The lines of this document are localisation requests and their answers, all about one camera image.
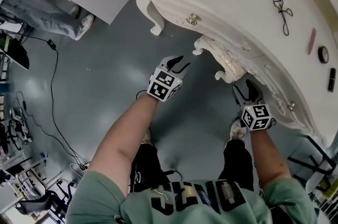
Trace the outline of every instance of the dresser drawer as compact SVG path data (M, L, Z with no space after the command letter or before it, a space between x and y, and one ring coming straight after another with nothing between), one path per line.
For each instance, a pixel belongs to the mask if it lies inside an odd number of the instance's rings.
M205 9L189 5L182 0L152 0L152 2L161 15L170 22L205 34L217 41L226 41L245 58L251 59L263 55L263 52L247 36ZM187 18L191 19L192 15L196 15L195 24L187 21Z
M295 126L298 125L297 127L293 127L292 123L284 123L284 125L314 133L314 123L310 118L311 114L305 110L304 101L301 99L302 96L294 89L290 79L266 55L248 60L246 64L255 72L253 75L269 88L276 103L275 107L278 108L279 113L283 116L283 118L279 118L279 121L283 123L283 120L286 122L292 120L296 123ZM294 104L294 111L290 110L292 103Z

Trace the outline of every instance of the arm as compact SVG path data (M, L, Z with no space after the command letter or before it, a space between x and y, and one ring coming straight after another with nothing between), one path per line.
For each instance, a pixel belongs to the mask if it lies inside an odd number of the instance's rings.
M132 162L153 119L158 100L141 95L112 125L88 171L110 178L126 197Z
M296 180L291 179L286 162L266 130L252 132L251 144L272 222L317 223L314 205L303 187Z
M250 136L253 158L262 187L276 179L291 178L286 162L266 130L253 131Z

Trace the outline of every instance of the person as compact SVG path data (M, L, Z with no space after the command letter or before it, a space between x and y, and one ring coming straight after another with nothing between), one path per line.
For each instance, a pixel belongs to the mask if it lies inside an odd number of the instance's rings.
M49 0L0 0L0 22L22 23L78 41L90 29L94 15L77 20L80 7L76 5L70 13L52 4Z
M231 127L218 180L169 182L145 135L157 105L142 94L112 125L77 187L67 224L317 223L312 202L266 130L250 133L264 197L253 192L252 159L239 120Z

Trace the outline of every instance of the shoe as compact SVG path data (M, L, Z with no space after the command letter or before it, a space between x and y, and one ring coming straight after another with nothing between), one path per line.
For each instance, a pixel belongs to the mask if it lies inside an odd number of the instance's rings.
M150 130L148 129L147 130L147 133L145 134L141 144L150 144L150 145L153 145L151 142L150 142Z
M75 5L72 10L70 10L69 14L74 17L75 19L78 19L80 14L80 6Z
M246 132L247 132L247 127L241 126L240 119L235 120L230 128L230 141L232 139L238 139L244 142L244 136Z
M90 14L90 15L87 15L82 21L81 21L81 25L82 25L82 29L81 29L81 32L80 34L75 37L75 41L79 41L83 35L90 29L90 27L93 25L93 22L94 22L94 15L93 14Z

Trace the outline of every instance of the carved wooden leg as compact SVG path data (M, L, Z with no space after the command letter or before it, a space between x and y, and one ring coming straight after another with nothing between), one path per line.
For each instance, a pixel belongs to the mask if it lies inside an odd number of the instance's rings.
M151 21L155 26L150 30L154 35L159 35L164 29L164 20L158 12L151 0L136 0L136 4L140 11Z
M215 79L216 80L223 79L226 83L229 83L229 82L227 82L227 73L225 71L218 71L215 74Z
M194 46L195 46L196 49L193 50L192 53L195 56L201 55L203 53L204 48L205 48L205 46L203 46L203 43L204 43L204 41L203 41L202 38L197 39L197 41L194 43Z

